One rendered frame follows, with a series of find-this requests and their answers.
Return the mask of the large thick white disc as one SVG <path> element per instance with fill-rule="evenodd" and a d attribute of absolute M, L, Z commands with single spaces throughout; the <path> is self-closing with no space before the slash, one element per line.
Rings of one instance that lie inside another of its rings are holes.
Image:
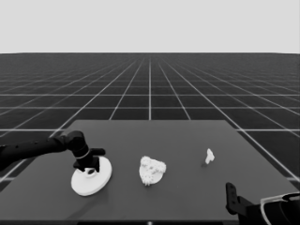
<path fill-rule="evenodd" d="M 106 157 L 99 157 L 99 171 L 87 168 L 84 172 L 76 169 L 71 177 L 71 188 L 80 196 L 90 196 L 102 190 L 109 182 L 113 166 Z"/>

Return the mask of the small white T-shaped piece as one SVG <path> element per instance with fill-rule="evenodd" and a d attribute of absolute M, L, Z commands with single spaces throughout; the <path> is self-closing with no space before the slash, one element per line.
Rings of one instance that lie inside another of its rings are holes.
<path fill-rule="evenodd" d="M 210 162 L 213 162 L 215 160 L 215 155 L 211 149 L 207 149 L 206 151 L 206 158 L 205 158 L 205 164 L 208 165 Z"/>

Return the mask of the white round carrier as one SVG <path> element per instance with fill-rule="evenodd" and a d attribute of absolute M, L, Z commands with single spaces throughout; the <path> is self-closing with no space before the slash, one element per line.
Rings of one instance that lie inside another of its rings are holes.
<path fill-rule="evenodd" d="M 156 162 L 157 162 L 157 161 L 159 161 L 159 160 L 156 160 L 156 159 L 153 159 L 153 158 L 152 158 L 152 162 L 151 162 L 149 165 L 147 165 L 147 166 L 142 166 L 142 165 L 140 164 L 139 175 L 140 175 L 140 177 L 141 177 L 141 180 L 142 180 L 142 175 L 143 175 L 144 173 L 147 173 L 147 172 L 146 172 L 147 167 L 148 167 L 148 166 L 151 166 L 151 165 L 156 166 Z M 154 184 L 156 184 L 157 182 L 159 182 L 159 181 L 162 179 L 163 174 L 164 174 L 164 173 L 161 173 L 161 172 L 156 172 L 155 174 L 152 174 L 152 175 L 153 175 L 153 184 L 152 184 L 152 185 L 154 185 Z"/>

